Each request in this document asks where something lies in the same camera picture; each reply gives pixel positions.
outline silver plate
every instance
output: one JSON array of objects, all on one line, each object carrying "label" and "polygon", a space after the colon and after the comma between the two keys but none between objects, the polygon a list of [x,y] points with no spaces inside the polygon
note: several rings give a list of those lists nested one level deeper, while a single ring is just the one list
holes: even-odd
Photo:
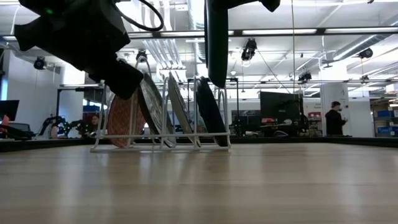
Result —
[{"label": "silver plate", "polygon": [[[181,128],[184,133],[193,134],[192,127],[189,122],[189,115],[187,107],[185,106],[184,99],[180,93],[180,88],[178,87],[177,81],[172,75],[169,76],[169,97],[172,102],[174,113],[180,122]],[[189,137],[192,143],[195,143],[194,137]],[[197,139],[196,144],[200,146],[200,141]]]},{"label": "silver plate", "polygon": [[[147,121],[150,130],[154,134],[162,133],[163,99],[154,81],[148,74],[144,74],[144,79],[140,83],[141,97],[139,102],[142,114]],[[167,116],[166,134],[173,134],[173,126],[170,116]],[[168,147],[174,147],[175,137],[164,138]]]}]

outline white wall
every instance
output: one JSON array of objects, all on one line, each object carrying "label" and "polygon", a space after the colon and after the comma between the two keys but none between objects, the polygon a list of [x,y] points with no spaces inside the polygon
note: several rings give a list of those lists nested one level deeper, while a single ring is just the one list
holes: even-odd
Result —
[{"label": "white wall", "polygon": [[[84,84],[85,73],[68,65],[61,69],[61,84]],[[83,117],[83,92],[62,91],[60,94],[59,115],[65,117],[69,122],[77,121]]]},{"label": "white wall", "polygon": [[374,127],[372,123],[371,104],[369,100],[350,100],[348,124],[351,125],[351,135],[353,137],[374,137]]},{"label": "white wall", "polygon": [[32,131],[38,131],[45,118],[55,115],[60,75],[55,73],[53,82],[53,72],[36,70],[10,50],[4,55],[4,70],[7,100],[19,100],[16,122],[30,124]]}]

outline red object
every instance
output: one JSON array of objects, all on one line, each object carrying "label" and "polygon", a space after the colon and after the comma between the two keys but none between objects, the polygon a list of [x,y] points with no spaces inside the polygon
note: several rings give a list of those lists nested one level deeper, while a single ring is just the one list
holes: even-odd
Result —
[{"label": "red object", "polygon": [[[2,125],[6,125],[6,126],[8,126],[8,124],[9,124],[9,121],[10,121],[10,118],[9,118],[7,115],[4,115],[4,117],[3,117],[2,121],[1,121],[1,124],[2,124]],[[4,128],[0,128],[0,132],[4,132],[4,133],[6,133],[6,132],[7,132],[7,130],[6,130],[6,129],[4,129]]]},{"label": "red object", "polygon": [[320,119],[320,118],[322,118],[321,117],[321,112],[310,112],[310,113],[308,113],[308,118],[312,118],[312,119],[318,118],[318,119]]},{"label": "red object", "polygon": [[261,123],[266,124],[266,123],[274,123],[275,120],[273,118],[262,118]]},{"label": "red object", "polygon": [[[141,113],[141,109],[138,105],[137,91],[132,95],[133,99],[123,100],[118,96],[113,98],[111,107],[109,109],[108,116],[108,135],[128,135],[130,128],[130,114],[131,114],[131,103],[133,103],[132,109],[135,110],[138,106],[136,126],[132,127],[134,134],[140,134],[144,129],[145,119]],[[126,147],[128,145],[128,138],[117,138],[110,139],[111,143],[117,147]]]}]

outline black plate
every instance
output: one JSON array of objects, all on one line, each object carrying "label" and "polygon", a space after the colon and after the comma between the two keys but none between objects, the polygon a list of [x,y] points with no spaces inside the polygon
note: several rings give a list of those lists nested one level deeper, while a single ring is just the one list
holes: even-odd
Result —
[{"label": "black plate", "polygon": [[[225,126],[216,100],[205,77],[197,80],[197,103],[200,116],[205,122],[209,133],[225,133]],[[219,146],[228,146],[227,136],[215,136],[215,142]]]},{"label": "black plate", "polygon": [[[144,74],[144,79],[140,83],[138,101],[147,124],[153,134],[162,132],[163,100],[154,81],[148,74]],[[167,116],[166,134],[173,134],[173,126],[170,116]],[[165,138],[165,144],[168,147],[175,145],[175,137]]]},{"label": "black plate", "polygon": [[[191,122],[188,119],[188,110],[185,106],[184,99],[180,93],[180,88],[178,87],[177,81],[175,81],[172,75],[169,76],[169,97],[170,101],[172,102],[172,106],[174,109],[174,113],[180,122],[181,128],[186,134],[193,134],[191,128]],[[195,143],[194,137],[188,137],[192,143]],[[197,138],[196,144],[200,147],[200,141]]]}]

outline black cable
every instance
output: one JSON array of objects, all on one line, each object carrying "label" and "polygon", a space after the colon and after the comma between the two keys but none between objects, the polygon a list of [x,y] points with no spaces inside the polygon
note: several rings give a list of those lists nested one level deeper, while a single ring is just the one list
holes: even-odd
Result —
[{"label": "black cable", "polygon": [[268,65],[268,63],[266,62],[266,60],[264,59],[264,57],[261,55],[261,52],[260,52],[260,50],[259,49],[257,49],[257,51],[259,52],[259,55],[261,56],[261,58],[262,58],[262,60],[264,61],[264,63],[267,65],[267,67],[268,67],[268,69],[271,71],[271,73],[274,75],[274,77],[276,78],[276,80],[279,82],[279,84],[281,84],[284,88],[285,88],[285,90],[289,93],[289,94],[292,94],[287,88],[286,88],[286,86],[285,85],[283,85],[282,84],[282,82],[280,82],[279,81],[279,79],[278,79],[278,77],[277,77],[277,75],[274,73],[274,71],[272,71],[272,69],[270,68],[270,66]]},{"label": "black cable", "polygon": [[164,20],[162,15],[160,14],[160,12],[155,9],[155,7],[151,4],[149,4],[149,2],[145,1],[145,0],[138,0],[142,3],[144,3],[146,6],[148,6],[155,14],[156,16],[159,18],[160,20],[160,26],[153,28],[153,27],[146,27],[144,25],[139,24],[138,22],[132,20],[130,17],[126,16],[122,11],[120,11],[120,9],[117,7],[116,2],[120,2],[120,0],[110,0],[111,1],[111,5],[114,7],[114,9],[120,14],[121,17],[123,17],[126,21],[128,21],[129,23],[133,24],[134,26],[146,30],[146,31],[151,31],[151,32],[155,32],[155,31],[160,31],[161,29],[163,29],[164,26]]}]

